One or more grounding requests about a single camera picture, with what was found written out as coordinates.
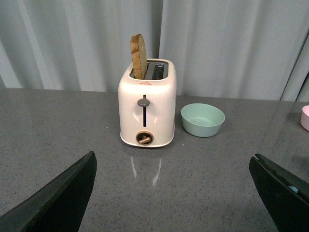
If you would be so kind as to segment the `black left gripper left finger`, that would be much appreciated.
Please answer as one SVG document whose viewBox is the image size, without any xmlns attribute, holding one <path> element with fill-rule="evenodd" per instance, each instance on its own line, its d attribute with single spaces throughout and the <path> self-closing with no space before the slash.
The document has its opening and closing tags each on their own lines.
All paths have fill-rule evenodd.
<svg viewBox="0 0 309 232">
<path fill-rule="evenodd" d="M 77 232 L 97 172 L 90 151 L 27 200 L 1 216 L 2 232 Z"/>
</svg>

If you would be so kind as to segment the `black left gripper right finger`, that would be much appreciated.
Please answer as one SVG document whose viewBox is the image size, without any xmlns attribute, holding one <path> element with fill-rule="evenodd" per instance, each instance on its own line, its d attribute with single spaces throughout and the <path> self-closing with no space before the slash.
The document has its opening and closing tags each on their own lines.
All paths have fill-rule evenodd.
<svg viewBox="0 0 309 232">
<path fill-rule="evenodd" d="M 261 154 L 249 170 L 258 194 L 280 232 L 309 230 L 309 184 Z"/>
</svg>

